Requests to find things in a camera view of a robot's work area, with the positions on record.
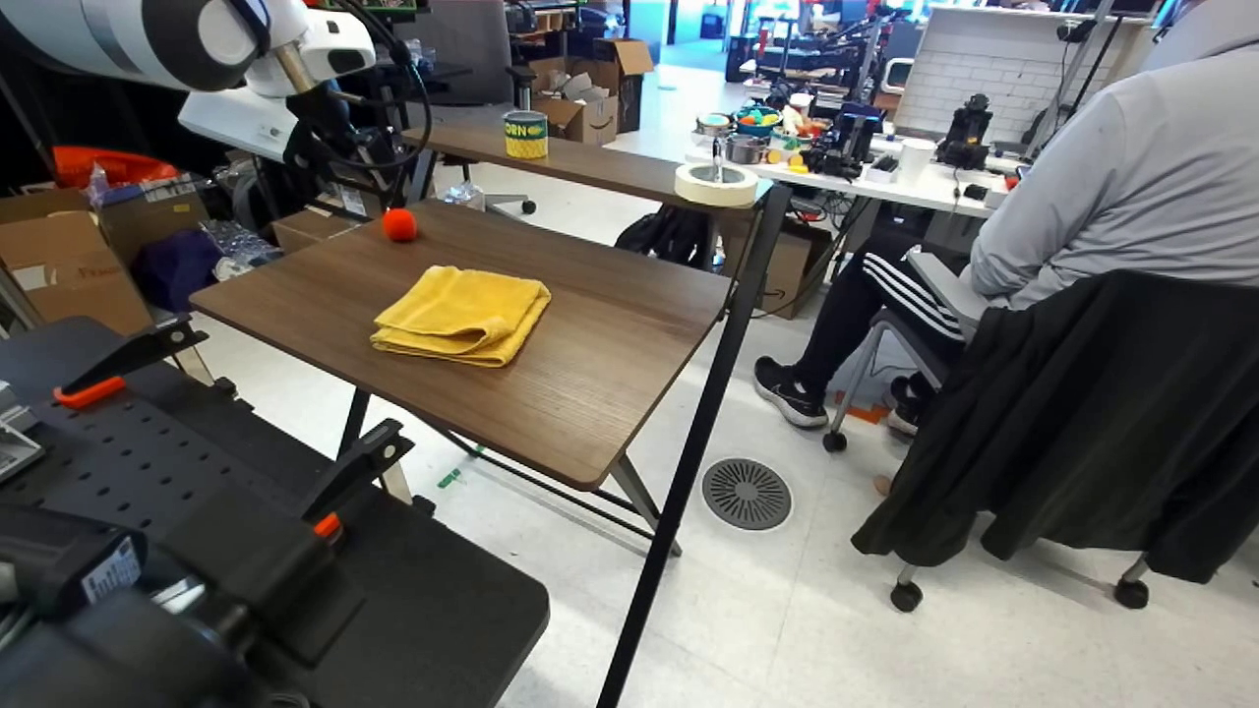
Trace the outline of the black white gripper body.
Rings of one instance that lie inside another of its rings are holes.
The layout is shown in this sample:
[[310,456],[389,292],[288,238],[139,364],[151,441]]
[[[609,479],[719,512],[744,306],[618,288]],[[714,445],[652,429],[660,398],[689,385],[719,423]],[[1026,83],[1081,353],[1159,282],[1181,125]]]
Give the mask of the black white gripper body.
[[323,187],[361,188],[372,196],[402,196],[418,146],[415,125],[432,125],[432,104],[420,74],[365,71],[318,83],[294,95],[288,111],[299,120],[285,163]]

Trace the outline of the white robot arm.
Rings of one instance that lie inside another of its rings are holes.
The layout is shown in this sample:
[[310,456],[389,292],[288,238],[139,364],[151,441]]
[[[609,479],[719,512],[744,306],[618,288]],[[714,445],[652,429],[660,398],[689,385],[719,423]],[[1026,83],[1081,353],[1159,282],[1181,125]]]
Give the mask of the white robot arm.
[[206,141],[404,193],[418,69],[361,0],[0,0],[0,19],[57,71],[174,91]]

